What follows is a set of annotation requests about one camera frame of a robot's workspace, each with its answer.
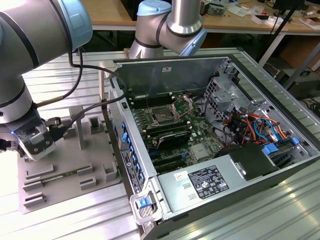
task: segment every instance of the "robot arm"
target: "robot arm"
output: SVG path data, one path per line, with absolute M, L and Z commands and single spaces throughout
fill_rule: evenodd
M 142 1 L 138 9 L 130 59 L 163 57 L 163 47 L 180 56 L 194 55 L 206 38 L 201 0 Z
M 91 19 L 79 0 L 16 0 L 0 3 L 0 26 L 0 139 L 16 138 L 29 158 L 39 160 L 55 141 L 22 74 L 87 43 Z

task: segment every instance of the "blue wire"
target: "blue wire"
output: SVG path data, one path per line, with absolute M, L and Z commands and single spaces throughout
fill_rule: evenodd
M 255 121 L 254 121 L 254 124 L 253 124 L 254 131 L 255 131 L 255 133 L 256 133 L 258 136 L 260 136 L 261 138 L 263 138 L 264 140 L 266 140 L 267 143 L 269 143 L 268 139 L 267 139 L 265 136 L 261 135 L 261 134 L 258 132 L 257 122 L 258 122 L 259 119 L 265 120 L 265 122 L 270 125 L 270 127 L 271 127 L 274 135 L 277 137 L 278 140 L 282 140 L 282 139 L 283 139 L 282 137 L 280 137 L 280 136 L 278 135 L 278 133 L 277 133 L 277 131 L 275 130 L 275 128 L 274 128 L 274 126 L 272 125 L 272 123 L 271 123 L 268 119 L 265 119 L 265 118 L 263 118 L 263 117 L 258 118 L 257 120 L 255 120 Z

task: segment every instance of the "wire bundle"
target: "wire bundle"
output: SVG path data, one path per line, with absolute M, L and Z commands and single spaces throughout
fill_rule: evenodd
M 277 124 L 277 121 L 276 120 L 273 120 L 267 116 L 260 116 L 260 115 L 257 115 L 257 114 L 249 114 L 248 116 L 250 116 L 251 118 L 254 118 L 255 121 L 253 123 L 253 127 L 254 127 L 254 131 L 256 132 L 256 134 L 261 137 L 262 139 L 264 139 L 267 143 L 269 143 L 269 140 L 266 136 L 263 136 L 259 130 L 258 130 L 258 122 L 259 120 L 260 121 L 264 121 L 266 122 L 268 125 L 270 125 L 274 135 L 276 136 L 276 138 L 278 139 L 278 141 L 282 141 L 282 140 L 285 140 L 287 139 L 287 136 L 283 133 L 281 127 L 279 124 Z
M 229 127 L 232 120 L 239 120 L 244 124 L 246 124 L 242 129 L 235 134 L 236 137 L 234 139 L 240 139 L 239 144 L 253 142 L 256 144 L 265 144 L 269 143 L 270 139 L 268 139 L 267 135 L 263 134 L 263 130 L 267 131 L 265 125 L 269 125 L 273 134 L 276 136 L 278 141 L 282 141 L 287 139 L 287 136 L 283 133 L 279 123 L 267 116 L 260 116 L 254 113 L 246 114 L 245 118 L 241 118 L 241 113 L 232 114 L 230 118 L 223 123 L 224 127 Z

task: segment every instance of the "white label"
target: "white label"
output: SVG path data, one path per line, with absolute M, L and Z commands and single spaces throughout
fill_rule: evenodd
M 164 67 L 162 68 L 162 72 L 166 73 L 166 72 L 171 72 L 172 67 Z
M 188 177 L 187 171 L 181 171 L 174 174 L 175 180 L 180 181 L 182 179 L 186 179 Z

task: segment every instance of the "motherboard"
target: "motherboard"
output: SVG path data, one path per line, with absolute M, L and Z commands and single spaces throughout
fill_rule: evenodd
M 191 95 L 135 99 L 132 114 L 158 174 L 210 160 L 223 148 Z

